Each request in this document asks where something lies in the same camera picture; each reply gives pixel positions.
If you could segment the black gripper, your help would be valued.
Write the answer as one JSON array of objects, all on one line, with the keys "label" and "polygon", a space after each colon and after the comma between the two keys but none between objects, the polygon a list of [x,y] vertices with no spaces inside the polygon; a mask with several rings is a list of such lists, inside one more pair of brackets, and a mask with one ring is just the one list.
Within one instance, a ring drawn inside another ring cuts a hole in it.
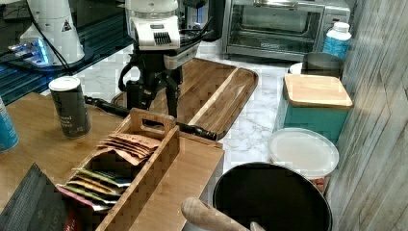
[{"label": "black gripper", "polygon": [[177,117],[179,86],[183,83],[182,66],[166,67],[167,52],[141,51],[135,49],[131,54],[125,72],[136,67],[140,72],[138,81],[126,83],[127,108],[148,110],[153,96],[166,88],[168,114]]}]

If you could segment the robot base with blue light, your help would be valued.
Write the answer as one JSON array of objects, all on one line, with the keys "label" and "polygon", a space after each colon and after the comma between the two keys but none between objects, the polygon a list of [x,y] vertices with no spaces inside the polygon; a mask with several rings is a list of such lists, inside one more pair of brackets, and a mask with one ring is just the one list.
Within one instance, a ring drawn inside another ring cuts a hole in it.
[{"label": "robot base with blue light", "polygon": [[6,48],[22,61],[43,69],[76,68],[91,57],[80,41],[69,0],[1,0],[5,20],[25,18],[29,27]]}]

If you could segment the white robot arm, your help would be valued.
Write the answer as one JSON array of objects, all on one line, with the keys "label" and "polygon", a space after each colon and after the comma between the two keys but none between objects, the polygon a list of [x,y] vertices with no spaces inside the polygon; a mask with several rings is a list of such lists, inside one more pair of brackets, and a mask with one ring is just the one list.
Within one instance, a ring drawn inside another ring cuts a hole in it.
[{"label": "white robot arm", "polygon": [[167,110],[177,116],[183,65],[195,57],[203,32],[190,37],[179,27],[177,0],[125,0],[128,35],[134,40],[126,74],[137,68],[137,81],[118,82],[129,109],[147,110],[158,91],[166,91]]}]

